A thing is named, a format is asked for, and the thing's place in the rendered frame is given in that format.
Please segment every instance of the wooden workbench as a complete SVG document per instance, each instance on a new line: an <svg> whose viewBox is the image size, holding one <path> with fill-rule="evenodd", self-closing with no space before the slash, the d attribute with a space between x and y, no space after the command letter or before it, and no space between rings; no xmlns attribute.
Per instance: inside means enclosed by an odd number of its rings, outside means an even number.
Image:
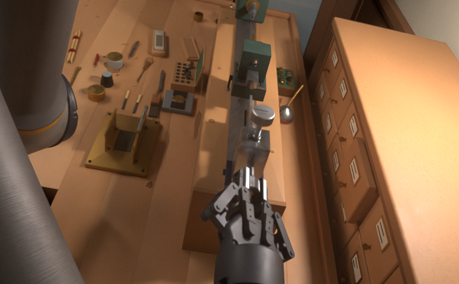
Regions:
<svg viewBox="0 0 459 284"><path fill-rule="evenodd" d="M52 210L84 281L90 283L212 283L215 255L182 249L200 142L196 115L205 111L205 89L212 66L214 40L221 6L230 1L196 0L82 0L78 4L73 33L82 30L74 63L63 73L82 70L73 85L78 106L78 126L71 139L30 154L43 187L58 189ZM194 12L204 20L193 20ZM271 10L266 33L274 38L277 66L291 69L299 84L306 83L301 62L299 35L294 14ZM154 29L169 37L169 56L154 58L139 83L144 61L150 56ZM85 168L84 164L101 122L108 111L132 114L148 105L159 74L165 70L169 88L175 61L184 61L181 36L194 36L199 48L206 46L202 86L195 93L192 116L161 112L160 132L146 178ZM133 58L128 54L140 40ZM114 86L100 103L88 100L86 88L99 82L104 58L121 52L124 68L113 74ZM93 71L96 54L100 60ZM131 94L124 110L126 90ZM278 97L272 107L287 103ZM287 283L336 283L333 247L329 237L327 209L322 189L308 90L292 103L294 123L278 125L282 187L278 200L287 202L284 221L296 257L285 264Z"/></svg>

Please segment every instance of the white wall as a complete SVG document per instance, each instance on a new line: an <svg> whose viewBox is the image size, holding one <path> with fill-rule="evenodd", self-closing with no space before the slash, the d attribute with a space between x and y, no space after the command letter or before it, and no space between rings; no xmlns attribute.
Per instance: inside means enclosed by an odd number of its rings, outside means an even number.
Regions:
<svg viewBox="0 0 459 284"><path fill-rule="evenodd" d="M302 54L308 44L321 2L322 0L270 0L268 3L268 8L296 14Z"/></svg>
<svg viewBox="0 0 459 284"><path fill-rule="evenodd" d="M459 0L395 0L413 32L447 43L459 60Z"/></svg>

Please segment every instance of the gold coin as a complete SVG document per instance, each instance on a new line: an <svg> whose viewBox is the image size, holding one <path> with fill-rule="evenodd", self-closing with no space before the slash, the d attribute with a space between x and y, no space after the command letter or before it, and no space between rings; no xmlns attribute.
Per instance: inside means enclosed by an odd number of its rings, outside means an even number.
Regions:
<svg viewBox="0 0 459 284"><path fill-rule="evenodd" d="M183 103L185 102L185 98L181 95L174 95L173 96L173 102L176 102L176 103Z"/></svg>

